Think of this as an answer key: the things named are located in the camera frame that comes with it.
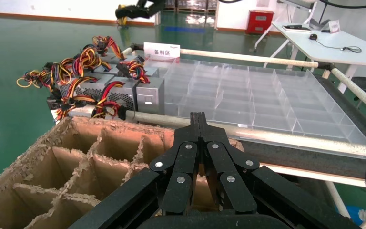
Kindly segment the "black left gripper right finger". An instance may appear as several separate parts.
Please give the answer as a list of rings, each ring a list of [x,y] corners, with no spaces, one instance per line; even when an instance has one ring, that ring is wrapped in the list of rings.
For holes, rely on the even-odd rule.
[[[224,229],[354,229],[355,224],[229,143],[223,128],[199,114],[207,182],[223,210]]]

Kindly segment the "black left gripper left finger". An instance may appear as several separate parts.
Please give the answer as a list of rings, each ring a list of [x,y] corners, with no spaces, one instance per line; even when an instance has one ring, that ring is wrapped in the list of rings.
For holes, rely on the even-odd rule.
[[[173,146],[155,158],[101,203],[74,222],[71,229],[138,229],[155,214],[182,216],[192,204],[199,167],[200,114],[174,132]]]

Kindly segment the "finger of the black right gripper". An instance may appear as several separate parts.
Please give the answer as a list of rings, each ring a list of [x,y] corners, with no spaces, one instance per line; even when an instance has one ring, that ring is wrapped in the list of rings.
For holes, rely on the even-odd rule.
[[[135,5],[128,5],[115,10],[116,18],[149,19],[165,7],[165,0],[139,0]]]

